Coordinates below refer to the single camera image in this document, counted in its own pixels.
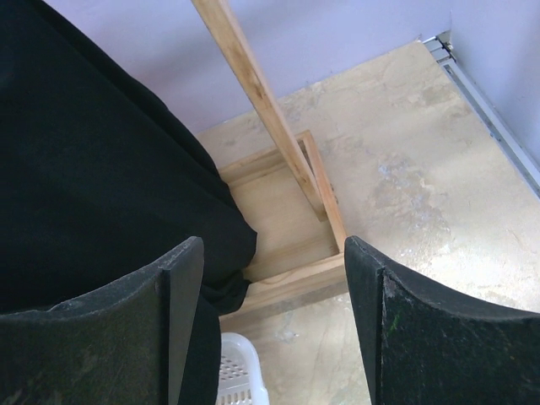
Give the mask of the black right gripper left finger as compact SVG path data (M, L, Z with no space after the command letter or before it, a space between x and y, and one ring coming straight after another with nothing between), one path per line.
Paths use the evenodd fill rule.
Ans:
M202 274L192 237L87 294L2 315L2 403L177 403Z

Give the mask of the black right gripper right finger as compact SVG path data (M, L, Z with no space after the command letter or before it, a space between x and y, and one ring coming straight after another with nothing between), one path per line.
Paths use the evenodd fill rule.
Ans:
M348 291L374 404L536 404L539 316L473 298L345 241Z

